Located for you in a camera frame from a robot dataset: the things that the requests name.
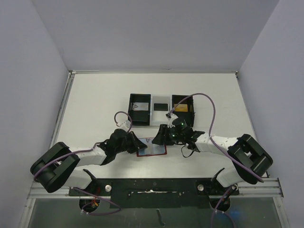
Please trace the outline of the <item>red leather card holder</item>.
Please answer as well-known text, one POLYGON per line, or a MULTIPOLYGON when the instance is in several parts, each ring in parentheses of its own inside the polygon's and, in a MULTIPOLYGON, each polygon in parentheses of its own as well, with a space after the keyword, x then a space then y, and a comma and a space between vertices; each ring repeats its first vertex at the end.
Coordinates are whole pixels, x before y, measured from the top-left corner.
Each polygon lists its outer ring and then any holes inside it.
POLYGON ((140 149, 137 152, 137 157, 146 157, 146 156, 158 156, 158 155, 166 155, 167 154, 167 149, 165 145, 157 145, 153 144, 154 138, 140 138, 139 140, 144 143, 147 148, 145 149, 140 149))

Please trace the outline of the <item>silver VIP card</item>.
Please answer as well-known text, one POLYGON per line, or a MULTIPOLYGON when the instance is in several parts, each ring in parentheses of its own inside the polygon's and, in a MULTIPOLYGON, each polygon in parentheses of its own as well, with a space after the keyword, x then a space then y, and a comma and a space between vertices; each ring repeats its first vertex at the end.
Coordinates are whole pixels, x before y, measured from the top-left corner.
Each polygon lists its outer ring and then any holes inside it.
POLYGON ((149 111, 149 103, 146 102, 134 102, 132 105, 133 111, 149 111))

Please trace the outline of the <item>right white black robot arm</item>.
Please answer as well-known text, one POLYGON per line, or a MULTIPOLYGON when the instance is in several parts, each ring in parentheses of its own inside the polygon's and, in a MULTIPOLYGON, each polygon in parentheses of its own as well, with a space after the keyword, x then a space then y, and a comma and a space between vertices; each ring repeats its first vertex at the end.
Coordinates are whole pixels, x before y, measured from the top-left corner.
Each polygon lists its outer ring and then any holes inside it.
POLYGON ((182 145, 193 152, 210 152, 228 157, 233 166, 223 168, 214 175, 212 190, 223 194, 228 187, 239 182, 257 184, 273 165, 273 159, 249 134, 241 137, 210 136, 195 131, 182 118, 172 118, 161 124, 155 138, 156 145, 182 145))

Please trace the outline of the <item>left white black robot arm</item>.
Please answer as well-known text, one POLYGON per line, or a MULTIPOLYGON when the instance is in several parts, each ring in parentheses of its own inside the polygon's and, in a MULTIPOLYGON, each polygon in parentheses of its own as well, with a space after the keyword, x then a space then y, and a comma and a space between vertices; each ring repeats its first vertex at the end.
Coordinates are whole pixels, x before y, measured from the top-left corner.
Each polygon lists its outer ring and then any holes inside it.
POLYGON ((30 173, 48 193, 61 187, 77 187, 85 195, 92 195, 97 188, 93 175, 77 167, 107 165, 121 152, 133 154, 146 148, 134 132, 116 129, 109 139, 96 142, 91 148, 73 151, 64 142, 57 142, 34 162, 30 173))

